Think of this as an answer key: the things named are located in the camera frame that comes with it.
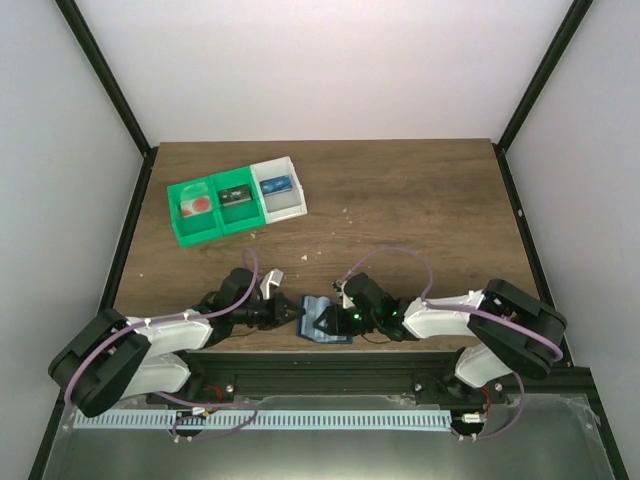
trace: black mounting bar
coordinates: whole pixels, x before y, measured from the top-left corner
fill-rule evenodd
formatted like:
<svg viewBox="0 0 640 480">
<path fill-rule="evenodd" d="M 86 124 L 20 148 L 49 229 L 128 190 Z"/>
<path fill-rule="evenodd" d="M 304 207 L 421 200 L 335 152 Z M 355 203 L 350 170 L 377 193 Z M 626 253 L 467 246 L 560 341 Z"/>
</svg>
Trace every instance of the black mounting bar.
<svg viewBox="0 0 640 480">
<path fill-rule="evenodd" d="M 151 153 L 151 146 L 144 136 L 136 117 L 133 115 L 127 99 L 124 98 L 118 82 L 113 76 L 113 73 L 111 73 L 111 69 L 102 55 L 100 47 L 98 47 L 91 30 L 89 30 L 89 26 L 84 21 L 78 5 L 74 0 L 56 0 L 56 3 L 62 15 L 64 15 L 64 18 L 67 20 L 69 27 L 71 27 L 71 31 L 76 36 L 82 50 L 84 50 L 89 62 L 91 62 L 91 66 L 95 70 L 96 75 L 98 75 L 102 86 L 107 91 L 109 98 L 111 98 L 113 106 L 116 107 L 120 118 L 122 118 L 127 130 L 129 130 L 131 138 L 133 138 L 138 150 L 140 150 L 143 156 L 148 156 Z"/>
<path fill-rule="evenodd" d="M 513 116 L 511 120 L 509 120 L 507 128 L 498 142 L 500 151 L 506 152 L 509 150 L 513 140 L 527 119 L 529 112 L 535 105 L 538 96 L 540 96 L 540 92 L 542 92 L 542 89 L 547 84 L 547 80 L 549 80 L 553 69 L 558 64 L 571 38 L 573 38 L 573 34 L 578 30 L 580 22 L 582 22 L 592 3 L 593 0 L 574 0 L 571 4 L 569 11 L 560 24 L 560 28 L 558 28 L 555 37 L 553 37 L 551 41 L 551 45 L 549 45 L 547 49 L 547 53 L 544 54 L 536 73 L 533 74 L 529 86 L 525 90 L 516 111 L 513 112 Z"/>
</svg>

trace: wooden table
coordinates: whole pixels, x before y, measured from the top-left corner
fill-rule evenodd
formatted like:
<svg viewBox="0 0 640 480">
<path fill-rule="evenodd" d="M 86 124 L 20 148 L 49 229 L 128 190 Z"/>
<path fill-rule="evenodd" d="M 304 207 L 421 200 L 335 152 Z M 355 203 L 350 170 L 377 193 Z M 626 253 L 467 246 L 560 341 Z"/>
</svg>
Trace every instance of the wooden table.
<svg viewBox="0 0 640 480">
<path fill-rule="evenodd" d="M 308 215 L 180 248 L 171 228 L 167 186 L 289 155 Z M 250 246 L 260 271 L 285 273 L 281 291 L 333 297 L 331 283 L 363 255 L 403 246 L 430 260 L 430 297 L 453 296 L 504 278 L 535 295 L 529 264 L 489 140 L 164 143 L 142 205 L 115 307 L 124 315 L 182 311 L 242 265 Z M 392 295 L 416 296 L 423 267 L 408 256 L 373 257 L 364 271 Z M 467 337 L 421 342 L 319 345 L 295 324 L 230 338 L 225 351 L 455 350 Z M 248 333 L 236 327 L 234 335 Z M 383 341 L 379 334 L 368 336 Z"/>
</svg>

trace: gray floor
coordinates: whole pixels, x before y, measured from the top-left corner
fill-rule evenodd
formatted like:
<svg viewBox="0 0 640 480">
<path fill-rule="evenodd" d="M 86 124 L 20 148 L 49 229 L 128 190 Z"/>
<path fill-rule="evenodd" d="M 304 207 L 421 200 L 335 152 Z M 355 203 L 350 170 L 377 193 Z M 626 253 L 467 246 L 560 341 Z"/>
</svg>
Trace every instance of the gray floor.
<svg viewBox="0 0 640 480">
<path fill-rule="evenodd" d="M 514 407 L 492 408 L 496 420 Z M 60 432 L 45 479 L 612 479 L 582 399 L 529 396 L 504 436 L 448 433 L 241 432 L 173 443 L 164 431 Z"/>
</svg>

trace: black metal frame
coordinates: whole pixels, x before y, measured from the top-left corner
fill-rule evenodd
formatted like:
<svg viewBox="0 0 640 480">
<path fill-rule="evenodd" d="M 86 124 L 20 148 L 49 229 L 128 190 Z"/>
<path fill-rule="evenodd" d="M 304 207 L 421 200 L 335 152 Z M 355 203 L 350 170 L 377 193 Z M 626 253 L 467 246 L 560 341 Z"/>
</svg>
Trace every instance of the black metal frame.
<svg viewBox="0 0 640 480">
<path fill-rule="evenodd" d="M 506 153 L 517 133 L 533 108 L 553 69 L 586 15 L 593 0 L 574 0 L 551 45 L 536 70 L 522 100 L 514 112 L 504 134 L 494 145 L 496 159 L 522 242 L 533 273 L 540 299 L 553 305 L 540 258 L 536 252 L 531 231 L 527 224 L 516 186 L 511 177 Z M 143 164 L 135 186 L 131 204 L 105 286 L 100 309 L 113 306 L 129 247 L 136 228 L 144 195 L 151 178 L 157 147 L 151 148 L 140 128 L 122 90 L 118 86 L 109 65 L 84 21 L 74 0 L 56 0 L 62 14 L 80 46 L 84 50 L 107 94 L 111 98 L 122 121 L 143 156 Z M 600 417 L 600 434 L 607 449 L 609 460 L 617 478 L 626 479 L 624 464 L 620 457 L 607 417 L 602 408 L 591 372 L 587 368 L 572 366 L 571 354 L 566 341 L 562 349 L 565 354 L 562 364 L 557 364 L 544 381 L 525 381 L 528 391 L 534 393 L 583 393 L 587 395 L 591 408 Z M 233 379 L 234 392 L 240 395 L 278 394 L 401 394 L 411 391 L 415 379 L 425 372 L 439 372 L 455 360 L 454 353 L 332 353 L 332 354 L 224 354 L 198 355 L 205 374 Z M 511 377 L 500 380 L 507 393 L 518 388 Z M 416 396 L 419 402 L 428 402 L 428 395 Z M 29 476 L 42 478 L 51 445 L 62 415 L 64 405 L 59 397 L 47 426 Z"/>
</svg>

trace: black packaged item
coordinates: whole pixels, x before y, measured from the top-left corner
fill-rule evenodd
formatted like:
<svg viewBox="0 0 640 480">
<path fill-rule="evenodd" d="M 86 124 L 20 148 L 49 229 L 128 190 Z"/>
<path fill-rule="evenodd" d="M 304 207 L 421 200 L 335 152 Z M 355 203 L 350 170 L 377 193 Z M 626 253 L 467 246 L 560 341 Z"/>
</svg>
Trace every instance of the black packaged item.
<svg viewBox="0 0 640 480">
<path fill-rule="evenodd" d="M 223 207 L 233 207 L 253 200 L 249 185 L 238 185 L 218 192 L 218 198 Z"/>
</svg>

